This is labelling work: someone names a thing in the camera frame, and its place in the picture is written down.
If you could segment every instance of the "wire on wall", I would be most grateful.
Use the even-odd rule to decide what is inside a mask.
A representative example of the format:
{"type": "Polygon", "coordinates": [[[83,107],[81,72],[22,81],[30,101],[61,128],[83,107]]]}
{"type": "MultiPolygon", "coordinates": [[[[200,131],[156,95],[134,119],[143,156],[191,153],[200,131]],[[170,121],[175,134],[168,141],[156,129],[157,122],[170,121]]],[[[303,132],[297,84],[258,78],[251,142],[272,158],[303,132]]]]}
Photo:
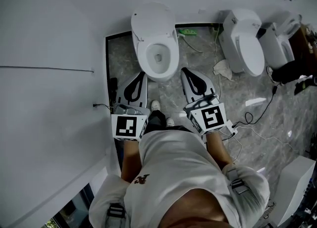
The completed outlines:
{"type": "Polygon", "coordinates": [[[106,105],[106,104],[103,104],[103,103],[93,104],[93,107],[99,107],[99,106],[105,106],[105,107],[107,107],[107,109],[109,109],[110,111],[111,111],[111,108],[113,108],[113,107],[110,107],[110,106],[108,106],[108,105],[106,105]]]}
{"type": "Polygon", "coordinates": [[[67,68],[54,68],[54,67],[0,66],[0,68],[45,69],[45,70],[63,70],[63,71],[92,72],[92,73],[94,73],[93,70],[80,70],[80,69],[67,69],[67,68]]]}

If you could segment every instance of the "white toilet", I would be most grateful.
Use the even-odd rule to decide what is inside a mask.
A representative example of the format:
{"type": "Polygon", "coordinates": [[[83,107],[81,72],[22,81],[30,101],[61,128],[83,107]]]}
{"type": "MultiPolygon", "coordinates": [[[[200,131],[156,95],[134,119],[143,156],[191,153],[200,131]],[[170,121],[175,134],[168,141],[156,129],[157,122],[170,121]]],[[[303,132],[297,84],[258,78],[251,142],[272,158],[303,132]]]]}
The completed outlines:
{"type": "Polygon", "coordinates": [[[258,76],[264,69],[264,55],[256,35],[261,20],[251,10],[230,11],[223,23],[219,41],[233,72],[258,76]]]}
{"type": "Polygon", "coordinates": [[[273,18],[274,22],[260,38],[267,64],[277,70],[295,60],[289,39],[301,27],[302,16],[285,11],[273,18]]]}
{"type": "Polygon", "coordinates": [[[164,4],[146,3],[131,17],[132,38],[142,70],[156,82],[169,80],[179,62],[175,18],[164,4]]]}

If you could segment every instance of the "gray marble tile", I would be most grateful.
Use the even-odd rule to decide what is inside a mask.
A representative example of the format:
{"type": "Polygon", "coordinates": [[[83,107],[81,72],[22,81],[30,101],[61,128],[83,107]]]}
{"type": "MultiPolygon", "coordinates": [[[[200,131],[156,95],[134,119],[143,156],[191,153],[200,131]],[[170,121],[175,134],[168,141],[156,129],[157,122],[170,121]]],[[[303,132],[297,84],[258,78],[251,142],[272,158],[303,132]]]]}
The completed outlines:
{"type": "MultiPolygon", "coordinates": [[[[194,130],[187,117],[181,117],[186,98],[183,94],[180,81],[180,69],[189,67],[200,71],[211,78],[216,91],[219,93],[218,76],[213,74],[213,66],[216,64],[214,39],[216,32],[211,28],[194,28],[198,35],[186,37],[186,40],[196,49],[203,51],[198,53],[191,49],[181,38],[179,39],[179,67],[176,74],[165,83],[149,81],[148,107],[153,99],[161,103],[161,109],[167,117],[172,117],[176,125],[184,125],[194,130]]],[[[219,41],[217,45],[218,61],[224,59],[219,41]]],[[[133,48],[130,36],[109,41],[109,71],[110,77],[117,77],[118,84],[133,73],[139,72],[140,66],[133,48]]],[[[233,74],[232,81],[220,76],[221,102],[224,103],[227,118],[233,123],[245,122],[246,112],[254,115],[254,122],[260,117],[272,97],[273,83],[265,72],[258,77],[247,74],[233,74]],[[266,98],[263,104],[246,107],[245,102],[257,97],[266,98]]],[[[310,87],[304,92],[294,96],[295,82],[279,86],[271,105],[263,117],[252,127],[264,138],[255,134],[251,129],[238,128],[236,139],[243,146],[237,164],[245,164],[255,170],[265,167],[264,175],[269,181],[271,196],[275,194],[278,178],[281,170],[298,155],[305,155],[308,150],[310,138],[313,132],[317,132],[317,88],[310,87]]],[[[240,151],[240,144],[235,138],[224,141],[230,155],[236,158],[240,151]]]]}

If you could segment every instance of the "green object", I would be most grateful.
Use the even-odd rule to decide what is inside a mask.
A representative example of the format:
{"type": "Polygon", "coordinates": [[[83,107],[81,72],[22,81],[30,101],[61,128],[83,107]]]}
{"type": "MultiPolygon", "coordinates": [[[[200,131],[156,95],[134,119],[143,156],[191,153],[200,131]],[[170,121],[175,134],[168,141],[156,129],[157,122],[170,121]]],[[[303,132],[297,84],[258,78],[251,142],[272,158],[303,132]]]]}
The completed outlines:
{"type": "Polygon", "coordinates": [[[301,91],[305,90],[306,88],[314,86],[317,87],[317,78],[313,77],[312,79],[306,79],[304,81],[301,81],[295,85],[295,91],[294,95],[297,95],[301,91]]]}
{"type": "Polygon", "coordinates": [[[179,32],[186,36],[196,36],[197,31],[194,29],[180,29],[179,32]]]}

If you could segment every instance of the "sneaker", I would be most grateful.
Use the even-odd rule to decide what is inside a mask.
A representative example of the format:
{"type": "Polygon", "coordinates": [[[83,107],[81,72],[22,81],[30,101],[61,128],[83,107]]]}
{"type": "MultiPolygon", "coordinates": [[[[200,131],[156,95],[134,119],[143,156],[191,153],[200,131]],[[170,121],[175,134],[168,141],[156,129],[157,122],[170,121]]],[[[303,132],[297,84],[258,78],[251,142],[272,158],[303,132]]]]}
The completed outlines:
{"type": "Polygon", "coordinates": [[[174,120],[172,118],[168,117],[166,120],[166,127],[173,127],[173,126],[175,126],[174,120]]]}
{"type": "Polygon", "coordinates": [[[272,78],[273,69],[271,67],[269,67],[269,66],[266,67],[266,73],[269,76],[269,78],[271,79],[271,81],[273,83],[276,83],[276,81],[274,81],[273,78],[272,78]]]}
{"type": "Polygon", "coordinates": [[[160,104],[157,100],[153,100],[151,103],[151,111],[160,110],[160,104]]]}

